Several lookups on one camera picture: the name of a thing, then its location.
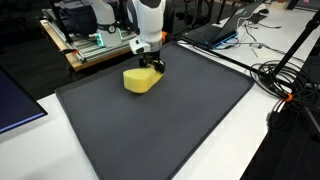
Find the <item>yellow object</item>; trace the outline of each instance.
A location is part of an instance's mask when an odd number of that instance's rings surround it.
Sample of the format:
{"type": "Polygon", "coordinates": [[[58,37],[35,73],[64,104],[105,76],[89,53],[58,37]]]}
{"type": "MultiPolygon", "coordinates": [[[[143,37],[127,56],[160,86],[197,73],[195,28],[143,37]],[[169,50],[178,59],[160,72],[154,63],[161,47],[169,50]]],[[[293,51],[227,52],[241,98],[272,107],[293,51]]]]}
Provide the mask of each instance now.
{"type": "Polygon", "coordinates": [[[134,93],[145,93],[156,84],[162,73],[157,72],[153,66],[136,68],[123,72],[124,87],[134,93]]]}

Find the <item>gray mat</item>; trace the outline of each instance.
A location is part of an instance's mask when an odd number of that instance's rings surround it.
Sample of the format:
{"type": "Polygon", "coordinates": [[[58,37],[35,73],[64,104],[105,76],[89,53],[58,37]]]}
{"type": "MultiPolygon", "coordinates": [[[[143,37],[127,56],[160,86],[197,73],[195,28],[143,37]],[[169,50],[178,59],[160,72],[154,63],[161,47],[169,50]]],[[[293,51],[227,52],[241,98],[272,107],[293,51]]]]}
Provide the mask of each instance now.
{"type": "Polygon", "coordinates": [[[161,57],[166,73],[145,94],[123,88],[122,72],[138,57],[56,91],[101,179],[172,178],[253,85],[178,45],[161,57]]]}

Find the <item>white table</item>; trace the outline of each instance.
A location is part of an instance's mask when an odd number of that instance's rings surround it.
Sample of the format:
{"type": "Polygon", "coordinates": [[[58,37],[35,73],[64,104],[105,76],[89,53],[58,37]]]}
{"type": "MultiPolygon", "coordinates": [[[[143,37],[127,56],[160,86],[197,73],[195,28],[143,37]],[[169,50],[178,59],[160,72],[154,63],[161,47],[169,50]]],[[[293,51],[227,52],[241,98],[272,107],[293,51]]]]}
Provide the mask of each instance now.
{"type": "MultiPolygon", "coordinates": [[[[286,51],[304,28],[293,24],[305,24],[312,16],[313,13],[300,10],[270,10],[270,17],[261,23],[282,25],[283,28],[261,27],[252,34],[259,41],[286,51]]],[[[241,35],[244,30],[240,28],[239,32],[241,35]]],[[[318,29],[296,55],[306,59],[319,34],[318,29]]],[[[260,61],[246,45],[220,52],[248,65],[260,61]]],[[[243,68],[229,62],[209,58],[246,73],[243,68]]],[[[239,179],[267,133],[267,115],[277,101],[253,86],[174,179],[239,179]]],[[[39,103],[49,113],[48,116],[0,135],[1,179],[98,179],[56,96],[50,95],[39,103]]]]}

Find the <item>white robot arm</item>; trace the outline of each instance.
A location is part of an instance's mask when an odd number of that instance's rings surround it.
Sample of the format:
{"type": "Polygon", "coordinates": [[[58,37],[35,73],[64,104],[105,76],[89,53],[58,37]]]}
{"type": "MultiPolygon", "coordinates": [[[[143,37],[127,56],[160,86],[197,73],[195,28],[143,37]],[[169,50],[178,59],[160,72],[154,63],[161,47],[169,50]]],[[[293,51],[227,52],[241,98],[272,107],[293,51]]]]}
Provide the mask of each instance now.
{"type": "Polygon", "coordinates": [[[110,4],[117,0],[89,0],[96,15],[98,25],[99,46],[113,47],[121,44],[120,29],[110,4]]]}
{"type": "Polygon", "coordinates": [[[152,64],[161,73],[165,68],[160,59],[165,6],[166,0],[129,0],[127,6],[129,20],[140,30],[139,36],[129,42],[132,52],[143,54],[141,67],[152,64]]]}

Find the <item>monitor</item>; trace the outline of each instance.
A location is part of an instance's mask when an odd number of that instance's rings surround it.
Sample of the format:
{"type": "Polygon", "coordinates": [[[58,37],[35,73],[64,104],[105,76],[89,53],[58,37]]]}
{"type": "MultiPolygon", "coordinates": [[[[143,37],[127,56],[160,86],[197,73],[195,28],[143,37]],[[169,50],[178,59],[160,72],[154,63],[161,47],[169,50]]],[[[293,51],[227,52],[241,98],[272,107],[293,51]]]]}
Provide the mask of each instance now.
{"type": "Polygon", "coordinates": [[[47,115],[0,65],[0,134],[47,115]]]}

